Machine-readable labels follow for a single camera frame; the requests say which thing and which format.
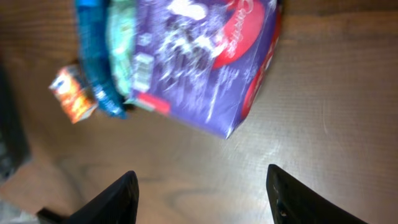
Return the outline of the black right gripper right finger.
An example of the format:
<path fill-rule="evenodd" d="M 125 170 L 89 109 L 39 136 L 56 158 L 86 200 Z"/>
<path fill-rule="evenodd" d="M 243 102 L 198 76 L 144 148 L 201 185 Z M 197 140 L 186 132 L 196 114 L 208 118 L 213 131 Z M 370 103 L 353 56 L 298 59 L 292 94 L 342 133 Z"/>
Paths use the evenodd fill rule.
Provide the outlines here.
<path fill-rule="evenodd" d="M 275 164 L 268 166 L 266 188 L 274 223 L 365 224 Z"/>

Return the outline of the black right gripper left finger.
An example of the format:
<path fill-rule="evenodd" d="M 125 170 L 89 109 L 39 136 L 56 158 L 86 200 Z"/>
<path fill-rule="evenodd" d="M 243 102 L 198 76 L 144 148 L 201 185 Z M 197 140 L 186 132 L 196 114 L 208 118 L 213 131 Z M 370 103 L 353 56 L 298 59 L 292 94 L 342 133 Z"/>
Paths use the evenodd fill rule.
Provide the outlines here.
<path fill-rule="evenodd" d="M 138 203 L 138 180 L 130 170 L 72 215 L 42 208 L 37 218 L 40 223 L 53 224 L 135 224 Z"/>

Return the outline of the purple snack package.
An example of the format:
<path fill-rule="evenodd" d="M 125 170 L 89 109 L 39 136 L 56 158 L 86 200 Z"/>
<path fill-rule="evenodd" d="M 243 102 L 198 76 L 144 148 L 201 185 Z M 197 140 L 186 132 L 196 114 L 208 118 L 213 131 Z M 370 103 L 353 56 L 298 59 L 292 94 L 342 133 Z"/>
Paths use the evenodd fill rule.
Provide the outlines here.
<path fill-rule="evenodd" d="M 222 138 L 246 119 L 279 40 L 280 0 L 138 1 L 131 98 Z"/>

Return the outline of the mint green snack packet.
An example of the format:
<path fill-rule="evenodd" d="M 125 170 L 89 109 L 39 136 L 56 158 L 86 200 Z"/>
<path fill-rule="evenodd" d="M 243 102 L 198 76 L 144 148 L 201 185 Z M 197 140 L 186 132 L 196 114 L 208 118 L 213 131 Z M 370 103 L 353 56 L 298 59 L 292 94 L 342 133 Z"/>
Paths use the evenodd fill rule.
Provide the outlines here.
<path fill-rule="evenodd" d="M 108 6 L 106 41 L 111 74 L 117 91 L 128 98 L 131 90 L 131 55 L 134 51 L 136 2 L 111 0 Z"/>

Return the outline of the blue cookie pack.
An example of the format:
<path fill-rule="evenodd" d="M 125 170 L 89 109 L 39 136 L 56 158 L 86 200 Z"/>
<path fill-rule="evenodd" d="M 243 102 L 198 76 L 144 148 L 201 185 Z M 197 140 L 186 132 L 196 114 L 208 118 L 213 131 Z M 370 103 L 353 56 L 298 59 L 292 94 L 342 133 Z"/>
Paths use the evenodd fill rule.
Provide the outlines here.
<path fill-rule="evenodd" d="M 108 4 L 104 0 L 75 1 L 80 60 L 99 108 L 109 116 L 124 119 L 127 114 L 114 85 L 106 45 Z"/>

